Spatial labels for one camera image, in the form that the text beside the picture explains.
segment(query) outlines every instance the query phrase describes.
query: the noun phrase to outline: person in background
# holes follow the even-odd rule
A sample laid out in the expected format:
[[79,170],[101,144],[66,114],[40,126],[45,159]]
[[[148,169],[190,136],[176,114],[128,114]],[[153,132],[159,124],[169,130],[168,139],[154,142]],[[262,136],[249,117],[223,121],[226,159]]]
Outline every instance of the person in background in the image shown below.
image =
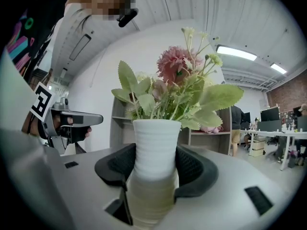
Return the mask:
[[248,140],[250,140],[250,139],[251,139],[251,135],[250,134],[247,134],[247,135],[244,136],[244,142],[245,142],[244,148],[245,149],[249,149],[250,148],[250,145],[248,145]]
[[[86,16],[79,24],[83,29],[86,21],[92,15],[112,17],[125,13],[130,7],[131,0],[23,0],[16,5],[19,18],[16,19],[11,38],[6,44],[6,49],[19,73],[29,83],[35,66],[43,56],[55,25],[64,16],[65,7],[71,3],[79,3]],[[34,136],[39,136],[36,117],[29,113],[25,119],[22,131]],[[54,126],[60,126],[58,116],[53,118]]]
[[[307,116],[307,104],[302,104],[301,108],[299,109],[302,116]],[[303,154],[301,154],[301,146],[305,147],[305,151]],[[307,157],[307,140],[299,139],[296,142],[296,150],[298,151],[298,165],[303,165],[304,160]]]
[[237,106],[231,107],[231,118],[232,118],[232,133],[231,133],[231,143],[233,147],[232,156],[236,156],[238,150],[238,143],[240,142],[240,129],[241,129],[241,120],[244,119],[244,113]]

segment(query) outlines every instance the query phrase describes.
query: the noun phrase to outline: brick wall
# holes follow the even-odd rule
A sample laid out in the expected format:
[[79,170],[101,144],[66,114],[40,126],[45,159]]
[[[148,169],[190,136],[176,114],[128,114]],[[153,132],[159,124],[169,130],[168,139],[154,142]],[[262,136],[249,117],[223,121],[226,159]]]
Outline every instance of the brick wall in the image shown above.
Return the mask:
[[278,104],[280,112],[291,111],[307,103],[307,70],[282,86],[267,92],[267,96],[269,105]]

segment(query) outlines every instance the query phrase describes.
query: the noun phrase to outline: ribbed vase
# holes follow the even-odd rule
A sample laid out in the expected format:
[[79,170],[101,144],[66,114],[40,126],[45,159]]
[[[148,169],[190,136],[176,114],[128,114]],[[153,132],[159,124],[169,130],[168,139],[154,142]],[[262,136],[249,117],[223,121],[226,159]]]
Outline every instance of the ribbed vase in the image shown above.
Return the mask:
[[136,160],[128,181],[128,205],[133,225],[150,229],[174,205],[178,184],[175,167],[181,123],[163,119],[133,121]]

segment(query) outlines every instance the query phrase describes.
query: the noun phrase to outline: ceiling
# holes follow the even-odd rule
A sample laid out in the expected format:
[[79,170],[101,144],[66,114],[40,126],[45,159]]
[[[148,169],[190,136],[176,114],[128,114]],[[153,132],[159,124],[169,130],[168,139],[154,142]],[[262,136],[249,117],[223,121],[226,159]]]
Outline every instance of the ceiling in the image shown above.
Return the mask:
[[[77,29],[82,13],[74,14],[78,5],[66,13],[54,44],[52,65],[55,75],[68,69],[70,79],[95,55],[118,39],[170,20],[195,19],[210,36],[214,48],[226,45],[242,49],[258,58],[249,61],[221,55],[225,81],[241,87],[267,91],[300,69],[307,68],[307,47],[296,22],[278,0],[136,0],[139,14],[124,28],[117,22],[95,16],[84,30]],[[92,40],[75,61],[69,56],[84,34]],[[213,40],[219,36],[220,41]],[[270,68],[283,67],[281,74]]]

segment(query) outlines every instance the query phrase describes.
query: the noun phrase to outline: fluorescent light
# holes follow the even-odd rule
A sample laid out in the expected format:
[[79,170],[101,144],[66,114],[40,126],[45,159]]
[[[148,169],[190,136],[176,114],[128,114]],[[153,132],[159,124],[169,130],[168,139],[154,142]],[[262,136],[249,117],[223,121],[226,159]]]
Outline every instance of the fluorescent light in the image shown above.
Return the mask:
[[244,59],[249,59],[254,61],[257,56],[242,50],[234,49],[234,48],[229,48],[225,46],[218,46],[217,47],[217,52],[219,54],[225,54],[225,55],[232,55],[232,56],[238,56]]
[[279,71],[282,74],[285,74],[287,72],[286,70],[282,69],[280,66],[277,66],[275,63],[271,65],[271,68],[275,69],[276,71]]
[[85,34],[77,43],[76,47],[73,49],[71,56],[69,56],[69,59],[75,60],[91,39],[92,38],[88,34]]

